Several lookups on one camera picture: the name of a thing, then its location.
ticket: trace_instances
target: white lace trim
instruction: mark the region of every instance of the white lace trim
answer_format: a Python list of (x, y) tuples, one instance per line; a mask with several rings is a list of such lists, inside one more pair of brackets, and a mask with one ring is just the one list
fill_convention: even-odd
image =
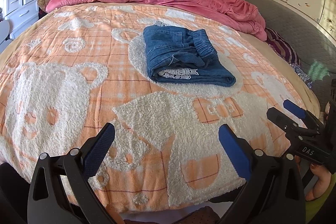
[(172, 79), (186, 79), (190, 80), (191, 75), (199, 75), (197, 69), (165, 69), (158, 73), (160, 76), (164, 78), (172, 78)]

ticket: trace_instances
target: green sleeve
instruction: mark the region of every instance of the green sleeve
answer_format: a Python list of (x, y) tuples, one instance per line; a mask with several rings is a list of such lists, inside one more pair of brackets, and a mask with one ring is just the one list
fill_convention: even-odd
[(333, 189), (336, 182), (336, 174), (331, 176), (331, 181), (326, 192), (320, 197), (313, 201), (306, 201), (306, 224), (312, 220), (312, 218), (317, 214), (317, 212), (321, 209), (322, 205), (327, 200), (331, 190)]

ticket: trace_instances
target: blue gripper pad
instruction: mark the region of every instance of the blue gripper pad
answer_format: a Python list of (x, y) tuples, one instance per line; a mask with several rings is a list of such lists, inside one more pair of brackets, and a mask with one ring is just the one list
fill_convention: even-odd
[(241, 147), (243, 139), (239, 139), (229, 128), (227, 124), (223, 124), (218, 131), (219, 141), (223, 146), (227, 156), (229, 157), (233, 167), (235, 168), (239, 177), (247, 181), (251, 177), (251, 162), (246, 152)]
[(83, 161), (85, 180), (96, 175), (114, 141), (115, 133), (113, 124), (107, 123), (95, 137), (95, 143)]
[(283, 107), (301, 120), (305, 119), (306, 117), (305, 111), (301, 107), (298, 107), (296, 104), (291, 102), (290, 100), (285, 100), (283, 102)]

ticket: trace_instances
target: orange plaid blanket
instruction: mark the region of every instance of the orange plaid blanket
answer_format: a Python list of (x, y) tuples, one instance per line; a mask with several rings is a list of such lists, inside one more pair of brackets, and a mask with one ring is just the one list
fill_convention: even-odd
[[(236, 84), (152, 82), (142, 31), (157, 20), (205, 29)], [(269, 155), (289, 145), (266, 111), (289, 115), (285, 99), (303, 102), (231, 28), (168, 7), (102, 3), (65, 6), (34, 28), (0, 73), (0, 158), (28, 181), (40, 153), (63, 155), (106, 122), (115, 141), (89, 182), (118, 212), (181, 208), (242, 185), (218, 140), (224, 123)]]

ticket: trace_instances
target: white dresser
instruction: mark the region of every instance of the white dresser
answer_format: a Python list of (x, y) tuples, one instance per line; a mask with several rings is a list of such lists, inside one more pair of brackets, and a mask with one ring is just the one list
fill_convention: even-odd
[(17, 38), (39, 19), (37, 0), (0, 0), (2, 16), (9, 21), (9, 37)]

